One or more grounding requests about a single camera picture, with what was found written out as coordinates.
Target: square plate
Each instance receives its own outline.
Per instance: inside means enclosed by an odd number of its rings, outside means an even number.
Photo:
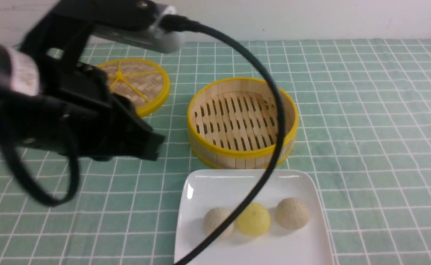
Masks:
[[[264,170],[197,170],[186,179],[182,193],[175,240],[175,262],[205,238],[204,215],[212,208],[234,209],[253,188]],[[303,200],[310,211],[309,222],[294,232],[274,219],[274,210],[284,198]],[[191,265],[303,264],[333,265],[332,249],[320,200],[312,179],[297,170],[276,170],[256,196],[271,213],[268,233],[249,238],[235,229],[227,240],[216,240]]]

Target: grid pattern tablecloth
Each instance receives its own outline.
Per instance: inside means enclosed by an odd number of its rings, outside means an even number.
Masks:
[[[431,264],[431,40],[245,45],[298,106],[297,142],[281,167],[315,181],[335,262]],[[0,157],[0,264],[172,264],[182,185],[206,168],[187,141],[188,103],[210,82],[258,74],[220,43],[164,56],[97,44],[83,61],[124,57],[152,60],[170,75],[167,102],[146,118],[167,136],[161,159],[83,159],[79,196],[47,209],[11,181]],[[63,157],[21,152],[42,185],[64,193]]]

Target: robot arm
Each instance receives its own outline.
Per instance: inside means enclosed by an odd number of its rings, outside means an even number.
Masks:
[[[175,52],[181,32],[159,27],[174,7],[151,1],[61,0],[25,36],[20,50],[0,45],[0,150],[16,180],[46,206],[71,200],[78,190],[78,157],[156,160],[164,137],[135,114],[133,104],[106,85],[107,75],[79,62],[91,35]],[[47,52],[63,51],[54,59]],[[49,196],[27,172],[15,146],[70,158],[64,199]]]

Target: woven bamboo lid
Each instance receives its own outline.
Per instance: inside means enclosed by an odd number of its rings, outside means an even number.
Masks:
[[[142,59],[120,59],[98,66],[108,74],[112,92],[134,104],[139,116],[157,110],[168,98],[170,79],[165,69]]]

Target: black wire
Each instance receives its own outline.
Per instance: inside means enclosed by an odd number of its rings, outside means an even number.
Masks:
[[[70,183],[67,194],[57,199],[47,194],[44,189],[37,184],[30,173],[25,168],[21,158],[17,154],[14,145],[13,128],[9,123],[8,115],[5,113],[3,103],[0,102],[0,151],[4,156],[8,168],[20,186],[39,203],[49,207],[55,207],[69,202],[78,192],[80,184],[80,164],[78,162],[78,149],[75,137],[67,125],[67,115],[60,118],[59,129],[63,138],[63,145],[69,158]]]
[[[285,124],[285,116],[284,116],[284,107],[283,101],[281,100],[281,94],[276,87],[276,83],[273,78],[266,70],[266,68],[261,64],[261,62],[245,47],[243,47],[236,40],[231,37],[223,34],[222,32],[215,30],[211,27],[200,24],[199,22],[191,21],[186,17],[182,17],[179,15],[166,15],[160,24],[163,28],[170,31],[192,31],[192,32],[200,32],[211,37],[214,37],[221,42],[232,47],[234,50],[239,52],[249,63],[253,65],[253,67],[258,70],[261,76],[264,78],[268,87],[271,90],[271,93],[274,97],[274,102],[276,103],[277,115],[278,115],[278,135],[276,137],[276,145],[274,146],[273,156],[266,167],[265,172],[261,176],[260,180],[256,183],[250,193],[246,196],[246,198],[237,206],[237,208],[229,215],[229,217],[219,225],[205,240],[203,240],[197,247],[195,247],[190,253],[188,253],[185,257],[179,260],[175,265],[186,265],[191,260],[193,260],[197,255],[199,255],[205,248],[207,248],[212,242],[214,242],[217,237],[231,224],[235,221],[235,219],[242,213],[242,211],[251,203],[251,201],[256,197],[261,188],[266,184],[270,175],[273,173],[273,170],[276,168],[276,164],[278,163],[278,159],[281,155],[281,151],[283,149],[284,137],[286,135],[286,124]]]

